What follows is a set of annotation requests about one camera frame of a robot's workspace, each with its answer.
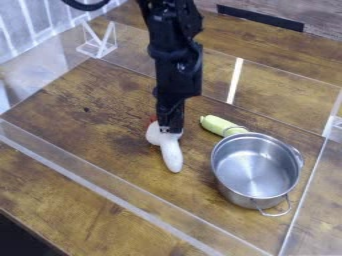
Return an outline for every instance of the pot rim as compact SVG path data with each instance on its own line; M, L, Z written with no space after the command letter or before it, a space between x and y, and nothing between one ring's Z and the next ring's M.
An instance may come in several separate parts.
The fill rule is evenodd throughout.
M239 139L239 138L244 138L244 137L252 137L252 138L261 138L261 139L267 139L269 140L272 143L275 143L276 145L279 145L288 153L288 155L292 157L293 159L293 162L295 162L295 165L296 165L296 171L297 171L297 174L296 174L296 179L295 179L295 182L292 183L291 187L284 190L283 193L277 194L277 195L273 195L273 196L264 196L264 197L259 197L259 196L251 196L251 195L245 195L243 194L241 192L236 191L235 189L229 188L228 186L224 185L224 183L220 181L217 175L216 175L216 171L214 171L214 168L213 168L213 155L216 153L216 151L220 149L221 145L227 142L227 141L231 141L231 140L235 140L235 139ZM296 159L295 159L295 152L293 152L293 149L292 149L292 146L287 145L284 142L281 142L280 140L277 140L276 138L271 137L269 135L265 135L265 134L261 134L261 133L256 133L256 132L247 132L247 133L237 133L237 134L233 134L225 138L223 138L217 144L214 145L213 149L212 149L212 152L210 152L210 171L213 173L213 176L216 178L216 180L219 181L219 183L221 184L221 186L228 189L231 192L233 192L235 194L243 196L244 198L248 198L248 199L253 199L253 200L267 200L267 199L275 199L275 198L279 198L284 195L288 194L288 192L293 189L293 187L296 186L297 182L299 182L299 174L300 174L300 169L301 169L301 166L300 164L297 163Z

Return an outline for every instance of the green-yellow object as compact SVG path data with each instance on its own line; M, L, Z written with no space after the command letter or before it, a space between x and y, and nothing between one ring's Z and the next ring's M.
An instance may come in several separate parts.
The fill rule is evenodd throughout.
M220 117L206 115L200 117L200 124L204 129L217 134L221 137L227 137L236 133L245 133L248 130L233 124L232 122L221 119Z

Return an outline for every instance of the black cable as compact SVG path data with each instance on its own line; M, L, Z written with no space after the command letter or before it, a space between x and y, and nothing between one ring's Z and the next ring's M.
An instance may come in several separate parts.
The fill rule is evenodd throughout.
M98 10L105 4L109 3L110 0L102 0L98 3L94 4L82 4L77 2L76 0L61 0L64 4L70 6L72 8L84 11L84 12L92 12Z

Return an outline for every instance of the metal saucepan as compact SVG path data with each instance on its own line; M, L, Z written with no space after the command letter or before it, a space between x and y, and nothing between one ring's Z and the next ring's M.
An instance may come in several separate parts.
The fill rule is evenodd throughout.
M210 167L219 191L233 204L257 209L268 217L289 212L287 194L297 183L303 167L301 155L292 146L260 133L233 134L216 144ZM288 204L284 212L263 211L283 200Z

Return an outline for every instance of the stainless steel pot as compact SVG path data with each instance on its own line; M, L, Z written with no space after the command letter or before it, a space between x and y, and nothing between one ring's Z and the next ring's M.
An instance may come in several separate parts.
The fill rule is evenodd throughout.
M292 146L260 133L231 135L212 150L210 167L219 191L233 204L257 209L269 217L288 213L287 194L297 183L303 167L301 155ZM263 211L283 200L288 204L284 212Z

